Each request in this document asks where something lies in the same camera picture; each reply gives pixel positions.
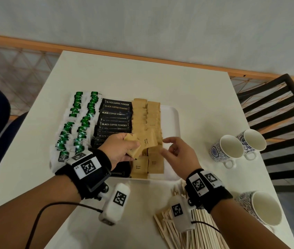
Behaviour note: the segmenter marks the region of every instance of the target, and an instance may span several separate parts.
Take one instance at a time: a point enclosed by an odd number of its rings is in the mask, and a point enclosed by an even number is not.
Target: wristband
[[[65,161],[55,175],[66,175],[74,183],[81,200],[97,197],[94,192],[111,175],[111,162],[107,155],[99,150],[84,150]]]
[[[219,201],[232,198],[222,181],[210,171],[203,169],[197,169],[187,177],[185,189],[191,203],[197,209],[206,209],[208,213]]]

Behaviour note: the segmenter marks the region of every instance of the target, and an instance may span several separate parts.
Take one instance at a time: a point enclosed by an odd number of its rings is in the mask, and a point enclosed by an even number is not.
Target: white wall
[[[294,0],[0,0],[0,35],[294,75]]]

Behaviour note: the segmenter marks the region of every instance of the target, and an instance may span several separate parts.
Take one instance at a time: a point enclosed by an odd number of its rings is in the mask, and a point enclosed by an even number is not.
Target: black cable
[[[52,205],[78,205],[78,206],[82,206],[82,207],[86,207],[86,208],[89,208],[89,209],[92,209],[92,210],[95,210],[99,213],[102,213],[103,210],[101,209],[97,209],[97,208],[94,208],[94,207],[91,207],[91,206],[88,206],[88,205],[83,205],[83,204],[79,204],[79,203],[74,203],[74,202],[54,202],[54,203],[50,203],[46,206],[44,206],[40,212],[37,214],[37,217],[34,221],[34,224],[33,224],[33,228],[32,228],[32,231],[30,232],[30,235],[29,235],[29,238],[28,238],[28,241],[27,241],[27,244],[26,244],[26,249],[29,249],[30,247],[30,244],[32,243],[32,239],[33,239],[33,236],[34,236],[34,233],[35,233],[35,230],[36,230],[36,226],[37,226],[37,223],[39,222],[40,220],[40,217],[42,215],[42,212],[48,208],[49,206],[52,206]]]
[[[218,229],[216,229],[214,226],[212,226],[212,225],[210,225],[210,224],[208,224],[208,223],[206,223],[206,222],[202,222],[202,221],[192,221],[191,223],[192,223],[192,224],[196,224],[196,223],[205,224],[205,225],[210,226],[211,228],[213,228],[215,231],[218,231],[219,233],[221,233],[221,232],[220,232]]]

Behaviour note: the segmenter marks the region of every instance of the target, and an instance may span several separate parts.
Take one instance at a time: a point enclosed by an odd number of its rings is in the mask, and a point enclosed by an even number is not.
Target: left hand
[[[109,158],[113,170],[117,163],[125,161],[133,161],[134,159],[126,155],[127,151],[132,148],[138,148],[140,143],[138,141],[124,140],[127,133],[118,133],[110,135],[106,141],[98,148],[102,150]]]

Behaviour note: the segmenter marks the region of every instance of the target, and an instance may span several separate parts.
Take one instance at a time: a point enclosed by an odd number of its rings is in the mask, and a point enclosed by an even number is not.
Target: cup
[[[245,130],[236,136],[243,145],[244,157],[252,161],[257,158],[257,151],[262,151],[266,148],[267,143],[265,138],[258,131],[253,129]],[[249,158],[249,154],[254,154],[253,158]]]
[[[266,192],[244,192],[236,197],[235,201],[260,223],[270,226],[273,232],[274,226],[282,221],[282,211],[278,202]]]
[[[214,161],[222,162],[227,169],[231,169],[236,167],[236,159],[242,157],[244,148],[236,137],[227,134],[211,146],[209,154]]]

